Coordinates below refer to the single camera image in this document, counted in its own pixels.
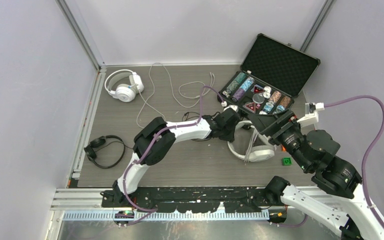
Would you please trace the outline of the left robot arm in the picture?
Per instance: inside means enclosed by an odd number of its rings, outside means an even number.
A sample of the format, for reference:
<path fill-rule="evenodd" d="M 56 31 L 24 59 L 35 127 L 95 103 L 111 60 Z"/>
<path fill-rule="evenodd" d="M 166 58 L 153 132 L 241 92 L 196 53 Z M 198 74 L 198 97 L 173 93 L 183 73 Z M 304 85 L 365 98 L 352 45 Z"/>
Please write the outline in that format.
<path fill-rule="evenodd" d="M 146 171 L 159 163 L 174 144 L 213 138 L 232 142 L 240 120 L 238 110 L 237 106 L 230 105 L 216 116 L 202 115 L 196 120 L 182 122 L 165 121 L 162 117 L 153 119 L 135 136 L 129 164 L 112 185 L 115 202 L 128 207 Z"/>

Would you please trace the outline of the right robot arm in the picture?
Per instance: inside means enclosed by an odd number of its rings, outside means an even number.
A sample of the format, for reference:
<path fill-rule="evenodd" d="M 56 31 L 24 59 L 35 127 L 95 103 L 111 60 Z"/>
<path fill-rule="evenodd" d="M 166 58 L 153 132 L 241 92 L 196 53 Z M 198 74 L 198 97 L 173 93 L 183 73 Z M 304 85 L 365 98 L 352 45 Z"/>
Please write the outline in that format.
<path fill-rule="evenodd" d="M 357 169 L 337 156 L 340 144 L 329 133 L 320 129 L 302 133 L 302 121 L 291 110 L 249 119 L 269 143 L 284 147 L 302 171 L 312 175 L 312 182 L 341 204 L 342 211 L 299 193 L 280 176 L 264 189 L 268 203 L 293 206 L 337 231 L 343 240 L 384 240 L 384 216 L 368 196 Z"/>

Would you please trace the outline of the large white grey headphones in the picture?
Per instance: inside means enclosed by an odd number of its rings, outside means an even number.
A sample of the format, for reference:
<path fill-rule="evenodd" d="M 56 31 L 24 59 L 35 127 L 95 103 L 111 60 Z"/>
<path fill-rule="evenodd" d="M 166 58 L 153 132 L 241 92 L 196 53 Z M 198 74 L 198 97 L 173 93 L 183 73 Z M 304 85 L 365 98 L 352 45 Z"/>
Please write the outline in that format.
<path fill-rule="evenodd" d="M 235 131 L 239 130 L 244 126 L 248 126 L 253 129 L 252 136 L 249 140 L 246 152 L 244 154 L 236 152 L 233 144 L 231 142 L 228 142 L 227 147 L 230 152 L 236 158 L 243 160 L 245 163 L 262 162 L 274 157 L 277 148 L 269 143 L 269 140 L 265 135 L 261 135 L 256 130 L 256 127 L 252 124 L 250 120 L 239 121 L 235 127 Z"/>

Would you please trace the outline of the small white headphones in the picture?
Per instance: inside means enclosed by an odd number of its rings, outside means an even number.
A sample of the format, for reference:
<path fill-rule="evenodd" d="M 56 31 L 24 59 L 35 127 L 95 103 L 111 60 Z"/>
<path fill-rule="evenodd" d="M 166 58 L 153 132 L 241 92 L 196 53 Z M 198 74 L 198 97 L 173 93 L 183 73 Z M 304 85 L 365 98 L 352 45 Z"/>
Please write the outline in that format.
<path fill-rule="evenodd" d="M 128 78 L 129 84 L 121 83 L 114 86 L 121 80 Z M 104 89 L 114 99 L 124 103 L 131 102 L 137 94 L 141 94 L 144 90 L 142 78 L 135 71 L 130 69 L 120 69 L 111 73 L 104 81 Z"/>

